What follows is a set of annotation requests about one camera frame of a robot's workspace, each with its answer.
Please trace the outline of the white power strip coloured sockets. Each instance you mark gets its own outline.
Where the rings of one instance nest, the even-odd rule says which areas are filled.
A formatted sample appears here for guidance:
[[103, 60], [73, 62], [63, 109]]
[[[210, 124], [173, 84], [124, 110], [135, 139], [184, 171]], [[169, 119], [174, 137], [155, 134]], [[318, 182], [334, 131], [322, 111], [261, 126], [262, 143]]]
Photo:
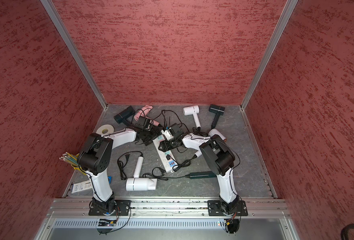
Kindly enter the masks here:
[[173, 153], [171, 151], [163, 152], [159, 150], [160, 143], [164, 141], [165, 138], [163, 135], [158, 136], [156, 139], [153, 140], [153, 143], [156, 147], [156, 150], [158, 152], [158, 155], [160, 157], [160, 160], [163, 163], [164, 169], [167, 173], [173, 173], [173, 167], [177, 165], [177, 162], [175, 161], [175, 157], [173, 156]]

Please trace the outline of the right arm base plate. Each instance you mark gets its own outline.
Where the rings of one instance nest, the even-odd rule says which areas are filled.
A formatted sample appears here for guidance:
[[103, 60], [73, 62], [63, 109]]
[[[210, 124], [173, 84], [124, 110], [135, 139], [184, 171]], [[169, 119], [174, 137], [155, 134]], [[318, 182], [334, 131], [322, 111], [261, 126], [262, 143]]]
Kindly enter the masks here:
[[222, 200], [208, 201], [209, 216], [248, 216], [248, 210], [245, 201], [235, 199], [231, 203], [226, 203]]

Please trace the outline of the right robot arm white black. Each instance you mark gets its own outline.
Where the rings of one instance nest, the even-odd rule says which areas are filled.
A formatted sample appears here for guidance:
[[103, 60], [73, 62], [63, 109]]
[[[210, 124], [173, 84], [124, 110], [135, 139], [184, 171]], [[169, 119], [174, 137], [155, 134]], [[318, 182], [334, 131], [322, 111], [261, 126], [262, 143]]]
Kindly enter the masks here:
[[235, 155], [226, 144], [226, 138], [212, 129], [208, 136], [184, 133], [177, 125], [161, 131], [164, 140], [158, 146], [162, 152], [184, 146], [196, 150], [193, 158], [202, 156], [210, 170], [217, 176], [220, 187], [220, 206], [225, 215], [231, 215], [239, 205], [239, 196], [233, 179]]

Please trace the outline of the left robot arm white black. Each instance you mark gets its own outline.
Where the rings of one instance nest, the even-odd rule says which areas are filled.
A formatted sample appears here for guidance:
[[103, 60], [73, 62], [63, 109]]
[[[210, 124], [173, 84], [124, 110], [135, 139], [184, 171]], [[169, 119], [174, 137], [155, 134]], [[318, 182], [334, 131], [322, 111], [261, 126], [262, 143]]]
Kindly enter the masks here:
[[104, 125], [87, 137], [76, 161], [79, 169], [90, 179], [93, 210], [98, 209], [107, 215], [115, 210], [115, 197], [107, 174], [112, 150], [134, 142], [147, 133], [147, 130], [136, 127], [127, 127], [115, 132], [113, 126]]

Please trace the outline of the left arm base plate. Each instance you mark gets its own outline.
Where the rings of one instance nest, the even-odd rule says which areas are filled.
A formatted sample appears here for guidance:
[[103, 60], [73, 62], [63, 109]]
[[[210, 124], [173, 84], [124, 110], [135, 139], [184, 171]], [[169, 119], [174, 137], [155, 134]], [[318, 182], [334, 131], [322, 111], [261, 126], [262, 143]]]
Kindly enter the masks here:
[[92, 199], [90, 202], [89, 216], [128, 216], [132, 201], [112, 200], [110, 202], [99, 202]]

